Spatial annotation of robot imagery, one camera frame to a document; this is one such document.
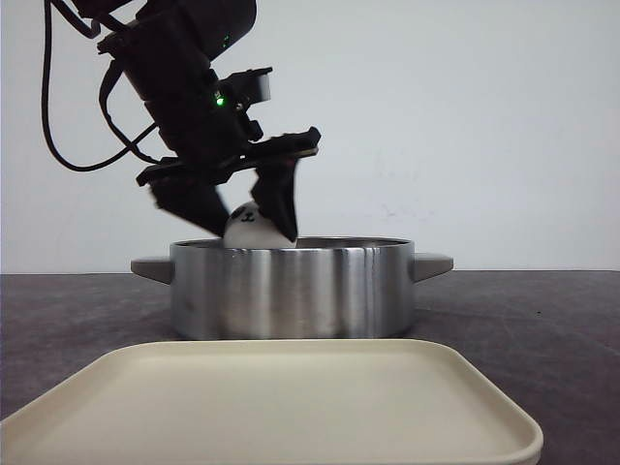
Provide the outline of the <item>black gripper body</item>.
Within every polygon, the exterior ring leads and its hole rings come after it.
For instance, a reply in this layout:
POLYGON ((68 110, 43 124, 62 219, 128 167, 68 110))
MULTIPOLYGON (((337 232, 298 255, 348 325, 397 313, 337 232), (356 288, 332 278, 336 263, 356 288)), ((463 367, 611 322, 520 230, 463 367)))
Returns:
POLYGON ((317 128, 264 139, 248 109, 225 104, 218 90, 222 78, 212 61, 245 36, 256 18, 254 9, 140 9, 99 42, 98 50, 112 58, 100 87, 102 113, 109 112, 109 93, 125 76, 176 155, 142 174, 139 184, 179 168, 222 183, 235 171, 317 152, 317 128))

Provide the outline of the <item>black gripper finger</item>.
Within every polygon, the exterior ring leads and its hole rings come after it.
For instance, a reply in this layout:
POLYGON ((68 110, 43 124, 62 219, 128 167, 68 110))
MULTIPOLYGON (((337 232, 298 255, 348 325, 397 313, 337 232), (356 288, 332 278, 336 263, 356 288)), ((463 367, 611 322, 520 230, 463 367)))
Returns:
POLYGON ((217 189, 196 178, 163 178, 149 183, 159 208, 222 237, 230 213, 217 189))
POLYGON ((262 216, 270 220, 279 233, 296 242, 298 227, 295 214, 296 160, 256 168, 257 181, 251 195, 262 216))

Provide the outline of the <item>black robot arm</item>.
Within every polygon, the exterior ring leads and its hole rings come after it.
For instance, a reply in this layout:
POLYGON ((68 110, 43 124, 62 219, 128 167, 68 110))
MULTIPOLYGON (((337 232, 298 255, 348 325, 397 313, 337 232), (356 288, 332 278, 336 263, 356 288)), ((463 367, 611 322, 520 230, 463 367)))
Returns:
POLYGON ((212 66, 253 28, 256 3, 148 1, 128 23, 114 17, 117 8, 115 1, 76 1, 70 14, 108 29, 98 45, 111 58, 100 100, 127 78, 170 151, 138 175, 138 184, 149 187, 158 207, 219 235, 229 212, 218 186, 252 170, 260 212, 295 240, 295 168, 317 153, 320 132, 266 139, 248 111, 269 97, 268 69, 221 78, 212 66))

